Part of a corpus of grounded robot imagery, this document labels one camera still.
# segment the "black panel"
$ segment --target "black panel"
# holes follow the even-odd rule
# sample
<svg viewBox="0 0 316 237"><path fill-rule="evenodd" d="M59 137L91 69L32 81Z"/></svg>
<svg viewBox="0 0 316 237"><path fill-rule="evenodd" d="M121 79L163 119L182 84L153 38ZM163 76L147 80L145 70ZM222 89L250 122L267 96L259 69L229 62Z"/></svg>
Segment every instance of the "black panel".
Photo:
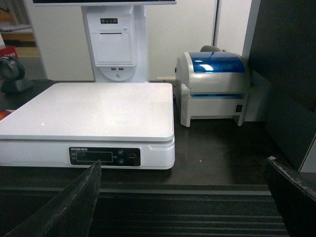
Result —
<svg viewBox="0 0 316 237"><path fill-rule="evenodd" d="M266 131L282 149L297 170L300 170L316 134L316 114L274 88Z"/></svg>
<svg viewBox="0 0 316 237"><path fill-rule="evenodd" d="M117 18L101 18L100 22L101 24L117 24L118 19Z"/></svg>
<svg viewBox="0 0 316 237"><path fill-rule="evenodd" d="M69 147L70 164L92 165L100 160L106 166L140 166L139 148Z"/></svg>
<svg viewBox="0 0 316 237"><path fill-rule="evenodd" d="M314 237L316 186L310 179L288 170L278 160L267 159L265 178L290 236Z"/></svg>
<svg viewBox="0 0 316 237"><path fill-rule="evenodd" d="M0 236L55 194L0 192ZM90 237L286 237L271 196L100 193Z"/></svg>
<svg viewBox="0 0 316 237"><path fill-rule="evenodd" d="M5 236L88 236L100 193L100 181L101 162L96 162L39 211Z"/></svg>
<svg viewBox="0 0 316 237"><path fill-rule="evenodd" d="M261 0L249 64L310 111L316 102L316 3Z"/></svg>

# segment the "label printer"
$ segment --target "label printer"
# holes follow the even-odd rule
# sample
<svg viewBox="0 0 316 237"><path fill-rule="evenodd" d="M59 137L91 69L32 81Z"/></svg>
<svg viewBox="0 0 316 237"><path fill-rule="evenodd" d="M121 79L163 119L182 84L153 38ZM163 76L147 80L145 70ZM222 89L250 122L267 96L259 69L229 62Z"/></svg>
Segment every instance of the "label printer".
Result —
<svg viewBox="0 0 316 237"><path fill-rule="evenodd" d="M185 52L177 60L176 103L180 123L191 119L244 122L250 72L245 60L230 52Z"/></svg>

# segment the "wall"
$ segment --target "wall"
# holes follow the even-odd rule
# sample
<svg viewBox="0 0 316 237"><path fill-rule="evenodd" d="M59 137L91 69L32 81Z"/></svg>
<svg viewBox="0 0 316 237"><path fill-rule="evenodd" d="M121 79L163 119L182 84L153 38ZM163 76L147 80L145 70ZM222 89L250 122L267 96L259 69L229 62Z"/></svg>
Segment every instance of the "wall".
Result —
<svg viewBox="0 0 316 237"><path fill-rule="evenodd" d="M216 0L147 7L151 79L175 76L178 56L212 44L215 11Z"/></svg>
<svg viewBox="0 0 316 237"><path fill-rule="evenodd" d="M47 78L93 80L88 46L77 6L35 7L24 0ZM177 57L212 43L216 0L178 0L176 5L148 6L151 79L174 76Z"/></svg>
<svg viewBox="0 0 316 237"><path fill-rule="evenodd" d="M252 0L219 0L215 46L242 55Z"/></svg>

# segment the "scale button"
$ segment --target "scale button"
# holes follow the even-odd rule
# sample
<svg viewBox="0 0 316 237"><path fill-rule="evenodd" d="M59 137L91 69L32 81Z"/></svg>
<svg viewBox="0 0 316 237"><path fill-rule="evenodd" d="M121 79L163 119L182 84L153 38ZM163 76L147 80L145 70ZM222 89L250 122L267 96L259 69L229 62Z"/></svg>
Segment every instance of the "scale button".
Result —
<svg viewBox="0 0 316 237"><path fill-rule="evenodd" d="M137 155L135 153L129 153L127 155L127 158L131 162L136 162L138 157L137 157Z"/></svg>
<svg viewBox="0 0 316 237"><path fill-rule="evenodd" d="M125 161L124 161L124 159L119 159L119 160L118 160L118 163L119 163L120 165L124 165Z"/></svg>

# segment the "white scale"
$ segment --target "white scale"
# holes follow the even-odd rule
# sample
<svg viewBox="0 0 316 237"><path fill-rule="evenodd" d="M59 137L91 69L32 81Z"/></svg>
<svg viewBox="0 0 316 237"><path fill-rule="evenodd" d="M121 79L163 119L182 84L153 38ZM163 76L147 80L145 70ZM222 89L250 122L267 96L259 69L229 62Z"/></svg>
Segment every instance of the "white scale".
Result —
<svg viewBox="0 0 316 237"><path fill-rule="evenodd" d="M169 169L168 83L58 83L0 121L0 165Z"/></svg>

